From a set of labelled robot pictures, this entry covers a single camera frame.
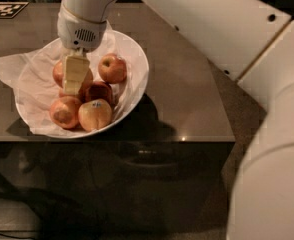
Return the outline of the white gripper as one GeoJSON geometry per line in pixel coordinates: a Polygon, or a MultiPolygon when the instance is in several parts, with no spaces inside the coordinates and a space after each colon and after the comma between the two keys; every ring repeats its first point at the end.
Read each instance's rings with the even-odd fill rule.
{"type": "Polygon", "coordinates": [[[90,61],[84,50],[95,50],[102,42],[107,22],[90,22],[76,17],[64,5],[58,13],[58,36],[67,49],[63,57],[63,91],[76,95],[89,71],[90,61]]]}

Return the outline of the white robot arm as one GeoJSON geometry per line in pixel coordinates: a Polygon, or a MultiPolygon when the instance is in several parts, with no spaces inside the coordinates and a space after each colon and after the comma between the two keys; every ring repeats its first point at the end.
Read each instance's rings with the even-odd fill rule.
{"type": "MultiPolygon", "coordinates": [[[[69,49],[103,31],[116,0],[62,0],[58,35],[69,49]]],[[[294,240],[294,19],[259,0],[142,0],[267,112],[234,183],[227,240],[294,240]]]]}

